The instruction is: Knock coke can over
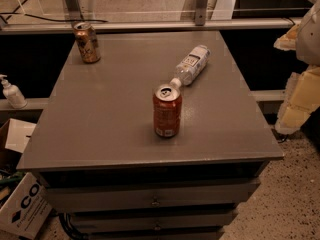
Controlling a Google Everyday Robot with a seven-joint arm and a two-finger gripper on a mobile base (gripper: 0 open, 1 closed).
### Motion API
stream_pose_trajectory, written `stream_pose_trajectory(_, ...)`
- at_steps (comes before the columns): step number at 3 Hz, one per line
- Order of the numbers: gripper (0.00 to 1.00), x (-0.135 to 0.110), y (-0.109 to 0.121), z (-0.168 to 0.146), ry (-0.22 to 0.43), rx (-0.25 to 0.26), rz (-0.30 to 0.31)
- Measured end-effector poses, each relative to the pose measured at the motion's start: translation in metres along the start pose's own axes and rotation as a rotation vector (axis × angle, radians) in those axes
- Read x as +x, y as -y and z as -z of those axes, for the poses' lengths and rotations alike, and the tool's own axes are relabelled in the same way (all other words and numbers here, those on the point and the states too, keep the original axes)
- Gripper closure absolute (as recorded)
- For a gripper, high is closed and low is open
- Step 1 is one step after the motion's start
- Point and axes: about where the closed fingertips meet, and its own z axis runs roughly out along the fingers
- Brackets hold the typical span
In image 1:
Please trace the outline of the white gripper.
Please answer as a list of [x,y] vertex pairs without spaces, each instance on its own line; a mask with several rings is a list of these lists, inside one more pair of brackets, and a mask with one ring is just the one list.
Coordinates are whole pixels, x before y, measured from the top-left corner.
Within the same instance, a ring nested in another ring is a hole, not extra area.
[[274,47],[283,51],[296,50],[299,60],[309,66],[301,74],[289,77],[284,102],[281,104],[275,130],[283,135],[293,134],[320,107],[320,0],[302,18],[277,38]]

